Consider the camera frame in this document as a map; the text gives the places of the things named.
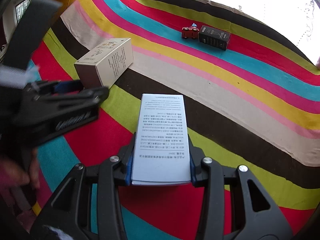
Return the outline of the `person's left hand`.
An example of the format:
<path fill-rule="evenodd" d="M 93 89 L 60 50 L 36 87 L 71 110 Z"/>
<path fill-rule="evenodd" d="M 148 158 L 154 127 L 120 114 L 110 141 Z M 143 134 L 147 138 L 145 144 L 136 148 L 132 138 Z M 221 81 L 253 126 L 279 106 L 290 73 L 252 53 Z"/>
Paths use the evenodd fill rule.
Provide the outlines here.
<path fill-rule="evenodd" d="M 29 183 L 34 189 L 39 189 L 39 169 L 37 149 L 33 149 L 31 152 L 31 163 L 28 172 L 24 171 L 12 160 L 1 157 L 1 196 L 9 198 L 10 188 L 28 185 Z"/>

